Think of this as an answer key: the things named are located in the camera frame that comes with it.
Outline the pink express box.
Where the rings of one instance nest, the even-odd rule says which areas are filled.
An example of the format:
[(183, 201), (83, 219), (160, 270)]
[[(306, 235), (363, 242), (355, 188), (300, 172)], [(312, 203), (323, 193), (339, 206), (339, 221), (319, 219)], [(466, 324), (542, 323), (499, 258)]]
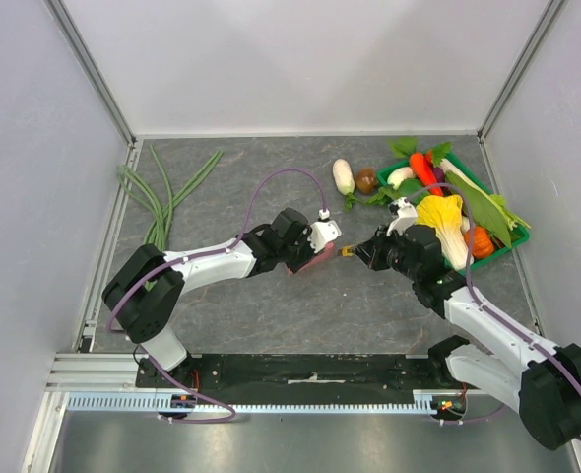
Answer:
[(316, 266), (318, 264), (326, 262), (327, 260), (331, 259), (335, 255), (336, 255), (336, 245), (333, 242), (329, 242), (326, 244), (325, 248), (318, 255), (316, 255), (313, 259), (311, 259), (308, 263), (303, 265), (301, 268), (298, 268), (296, 271), (293, 271), (290, 268), (288, 268), (287, 274), (290, 276), (290, 275), (297, 274), (298, 272), (308, 270), (313, 266)]

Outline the yellow utility knife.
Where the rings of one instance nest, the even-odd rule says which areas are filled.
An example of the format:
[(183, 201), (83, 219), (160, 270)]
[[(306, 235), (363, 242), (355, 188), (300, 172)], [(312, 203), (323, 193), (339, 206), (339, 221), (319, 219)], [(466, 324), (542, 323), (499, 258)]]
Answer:
[(355, 257), (356, 256), (356, 246), (355, 245), (346, 245), (338, 251), (338, 254), (342, 257)]

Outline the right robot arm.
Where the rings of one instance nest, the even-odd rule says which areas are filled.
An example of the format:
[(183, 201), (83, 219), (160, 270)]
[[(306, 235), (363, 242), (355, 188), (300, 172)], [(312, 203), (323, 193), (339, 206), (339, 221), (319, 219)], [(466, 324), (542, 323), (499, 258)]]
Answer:
[(529, 434), (556, 450), (581, 440), (581, 347), (561, 347), (528, 330), (486, 300), (471, 280), (445, 264), (431, 227), (402, 234), (380, 227), (356, 255), (373, 271), (394, 270), (412, 282), (419, 302), (484, 345), (454, 339), (426, 363), (435, 386), (472, 385), (513, 410)]

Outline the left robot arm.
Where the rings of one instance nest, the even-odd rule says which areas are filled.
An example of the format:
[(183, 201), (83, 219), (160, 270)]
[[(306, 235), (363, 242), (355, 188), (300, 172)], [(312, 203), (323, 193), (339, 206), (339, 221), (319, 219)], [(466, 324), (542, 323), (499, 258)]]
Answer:
[(341, 234), (331, 219), (310, 224), (287, 208), (270, 224), (199, 250), (162, 252), (145, 244), (107, 283), (102, 300), (130, 341), (158, 364), (158, 377), (180, 387), (192, 373), (188, 350), (169, 326), (181, 296), (221, 281), (258, 276), (280, 264), (295, 274), (332, 249)]

